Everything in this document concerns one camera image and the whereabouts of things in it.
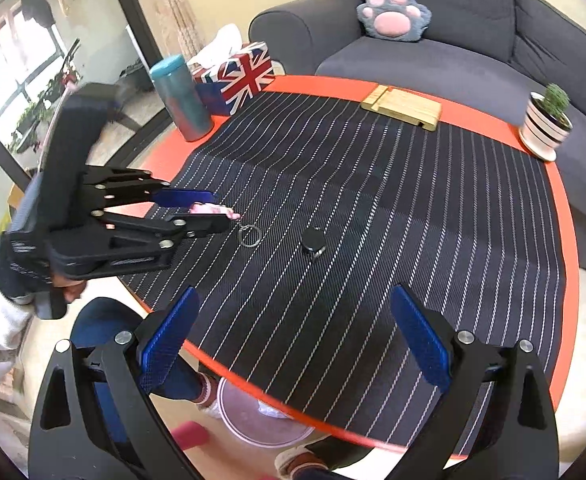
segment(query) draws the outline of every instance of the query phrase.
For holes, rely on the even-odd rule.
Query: key ring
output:
[[[257,234],[257,241],[253,242],[252,244],[246,243],[244,241],[244,233],[247,231],[255,231]],[[260,242],[262,241],[262,230],[253,224],[240,225],[240,229],[239,229],[239,231],[237,231],[237,241],[239,241],[239,243],[242,247],[248,247],[249,249],[253,248],[253,247],[257,247],[260,244]]]

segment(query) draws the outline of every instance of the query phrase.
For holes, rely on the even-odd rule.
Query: potted plant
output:
[[[38,119],[38,113],[35,110],[37,103],[31,102],[28,104],[26,109],[20,115],[20,118],[17,121],[17,131],[20,134],[26,134],[29,128],[35,124],[35,121]]]
[[[519,138],[538,158],[547,162],[556,159],[555,149],[572,129],[572,123],[566,116],[569,102],[566,92],[556,84],[548,85],[544,95],[531,92]]]

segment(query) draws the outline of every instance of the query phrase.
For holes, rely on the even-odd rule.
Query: striped tablecloth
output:
[[[192,153],[174,185],[209,189],[264,232],[186,241],[172,269],[125,279],[151,308],[193,285],[189,340],[317,420],[406,445],[438,400],[389,309],[408,283],[487,342],[530,339],[548,377],[566,283],[543,164],[457,126],[426,132],[358,103],[262,92]],[[154,206],[152,218],[174,214]],[[311,262],[308,226],[328,247]],[[468,453],[484,390],[457,452]]]

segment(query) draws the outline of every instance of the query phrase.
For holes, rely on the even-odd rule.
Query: paw print pillow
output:
[[[366,33],[378,40],[417,41],[432,14],[415,0],[366,0],[358,6]]]

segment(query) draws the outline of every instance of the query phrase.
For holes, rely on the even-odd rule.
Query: hand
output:
[[[64,299],[66,300],[66,303],[73,303],[73,301],[78,300],[82,296],[82,293],[86,288],[86,280],[77,282],[75,280],[69,280],[59,274],[53,274],[53,286],[64,290]]]

